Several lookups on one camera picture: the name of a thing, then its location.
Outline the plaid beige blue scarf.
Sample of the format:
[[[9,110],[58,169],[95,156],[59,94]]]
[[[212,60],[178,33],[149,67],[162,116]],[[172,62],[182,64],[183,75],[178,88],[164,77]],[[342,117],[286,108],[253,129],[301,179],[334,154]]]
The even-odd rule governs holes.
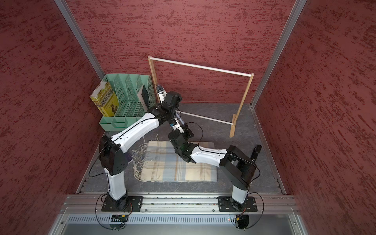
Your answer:
[[[132,150],[134,177],[141,182],[217,182],[217,167],[182,160],[172,144],[155,140]]]

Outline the wooden clothes rack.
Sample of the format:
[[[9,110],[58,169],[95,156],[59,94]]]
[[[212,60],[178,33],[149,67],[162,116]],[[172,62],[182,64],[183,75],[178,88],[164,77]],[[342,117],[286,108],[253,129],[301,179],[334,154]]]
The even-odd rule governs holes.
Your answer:
[[[192,68],[198,68],[198,69],[204,69],[204,70],[209,70],[209,71],[222,72],[222,73],[233,74],[233,75],[239,75],[239,76],[244,76],[244,77],[249,78],[245,92],[242,96],[242,100],[240,102],[240,106],[238,108],[238,111],[237,111],[236,114],[233,114],[231,122],[227,122],[227,121],[223,121],[223,120],[219,120],[219,119],[215,119],[215,118],[210,118],[210,117],[205,117],[205,116],[200,116],[200,115],[196,115],[196,114],[182,112],[182,114],[185,114],[185,115],[188,115],[188,116],[191,116],[191,117],[196,117],[196,118],[206,119],[206,120],[215,121],[215,122],[219,122],[219,123],[223,123],[223,124],[228,124],[228,125],[231,126],[229,137],[233,138],[235,136],[236,124],[237,124],[240,112],[242,110],[242,107],[245,103],[245,99],[248,95],[249,89],[251,87],[251,84],[252,84],[252,81],[253,81],[253,78],[254,78],[254,73],[249,74],[249,73],[242,73],[242,72],[236,72],[236,71],[231,71],[231,70],[218,69],[218,68],[213,68],[213,67],[208,67],[208,66],[201,66],[201,65],[191,64],[191,63],[185,63],[185,62],[167,60],[167,59],[162,59],[162,58],[156,58],[156,57],[149,55],[148,56],[148,62],[149,62],[150,70],[152,72],[152,79],[153,79],[155,84],[157,83],[157,76],[156,76],[156,72],[155,72],[154,61],[170,63],[170,64],[175,64],[175,65],[181,65],[181,66],[186,66],[186,67],[192,67]]]

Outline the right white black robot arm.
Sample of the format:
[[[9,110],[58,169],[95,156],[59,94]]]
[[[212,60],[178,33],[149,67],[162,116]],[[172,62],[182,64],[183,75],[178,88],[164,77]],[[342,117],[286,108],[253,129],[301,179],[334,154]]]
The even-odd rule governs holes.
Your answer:
[[[192,136],[190,130],[183,133],[174,130],[169,133],[168,139],[175,153],[185,162],[219,167],[233,184],[231,195],[233,203],[243,205],[254,174],[258,170],[256,159],[262,146],[257,145],[248,157],[236,146],[229,146],[227,149],[210,149],[190,143],[188,139]]]

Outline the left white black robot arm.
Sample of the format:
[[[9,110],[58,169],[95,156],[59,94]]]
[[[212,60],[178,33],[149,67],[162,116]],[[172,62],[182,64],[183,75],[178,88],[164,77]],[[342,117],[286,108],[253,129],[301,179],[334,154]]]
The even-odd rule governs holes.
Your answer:
[[[182,96],[168,92],[164,100],[150,108],[139,120],[111,137],[103,136],[99,142],[99,159],[108,180],[108,196],[115,202],[127,199],[124,171],[128,166],[129,148],[150,131],[165,122],[176,119],[176,109]]]

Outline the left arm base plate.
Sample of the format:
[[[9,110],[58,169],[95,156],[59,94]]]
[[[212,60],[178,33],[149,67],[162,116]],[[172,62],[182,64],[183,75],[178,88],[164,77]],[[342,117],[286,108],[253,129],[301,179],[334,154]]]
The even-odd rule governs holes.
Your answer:
[[[102,212],[140,212],[143,204],[142,196],[127,196],[114,200],[111,196],[106,196],[102,206]]]

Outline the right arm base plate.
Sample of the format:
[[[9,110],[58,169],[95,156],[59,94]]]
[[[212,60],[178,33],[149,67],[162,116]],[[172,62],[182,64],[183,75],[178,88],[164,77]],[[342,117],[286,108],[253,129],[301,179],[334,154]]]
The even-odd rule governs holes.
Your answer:
[[[220,196],[218,207],[220,212],[257,212],[257,204],[254,197],[247,197],[241,204],[232,199],[230,196]]]

